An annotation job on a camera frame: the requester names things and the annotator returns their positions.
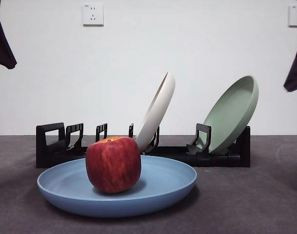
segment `dish rack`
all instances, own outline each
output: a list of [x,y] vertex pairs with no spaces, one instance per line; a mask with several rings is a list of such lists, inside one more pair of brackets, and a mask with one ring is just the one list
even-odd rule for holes
[[[95,142],[100,140],[104,132],[107,138],[107,123],[96,127]],[[129,137],[133,137],[134,124],[129,126]],[[47,144],[45,134],[58,130],[57,142]],[[79,131],[78,140],[71,145],[70,136]],[[186,146],[159,146],[159,132],[154,134],[143,155],[160,156],[175,159],[194,167],[250,167],[250,127],[247,126],[237,140],[232,143],[223,154],[209,153],[211,143],[211,126],[196,124],[195,138]],[[206,142],[202,148],[196,146],[199,132],[206,134]],[[49,168],[75,159],[85,158],[87,147],[82,146],[83,123],[64,127],[64,123],[39,125],[36,127],[36,168]]]

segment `electrical outlet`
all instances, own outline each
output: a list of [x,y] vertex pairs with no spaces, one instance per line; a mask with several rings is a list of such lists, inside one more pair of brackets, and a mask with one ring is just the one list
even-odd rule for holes
[[297,27],[297,6],[289,6],[288,11],[288,26]]
[[104,5],[103,3],[91,3],[82,6],[82,23],[83,26],[104,25]]

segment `gray floor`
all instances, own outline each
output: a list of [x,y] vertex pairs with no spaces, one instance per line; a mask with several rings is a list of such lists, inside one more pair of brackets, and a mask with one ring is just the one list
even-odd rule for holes
[[[192,138],[160,141],[185,144]],[[34,136],[0,136],[0,234],[297,234],[297,136],[253,136],[251,168],[195,168],[196,186],[184,200],[120,219],[83,217],[48,203],[37,188],[44,169],[35,169],[35,152]]]

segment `blue plate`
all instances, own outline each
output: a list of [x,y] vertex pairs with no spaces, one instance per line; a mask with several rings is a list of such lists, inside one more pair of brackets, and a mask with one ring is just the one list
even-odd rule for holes
[[141,156],[138,182],[118,194],[105,194],[90,183],[85,159],[66,162],[38,177],[43,196],[54,206],[78,215],[127,217],[169,207],[189,194],[197,178],[189,165],[155,156]]

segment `red apple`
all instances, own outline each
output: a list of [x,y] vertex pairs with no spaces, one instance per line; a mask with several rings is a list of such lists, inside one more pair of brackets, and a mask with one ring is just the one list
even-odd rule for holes
[[105,193],[131,188],[141,172],[140,152],[130,137],[113,136],[87,148],[86,171],[94,187]]

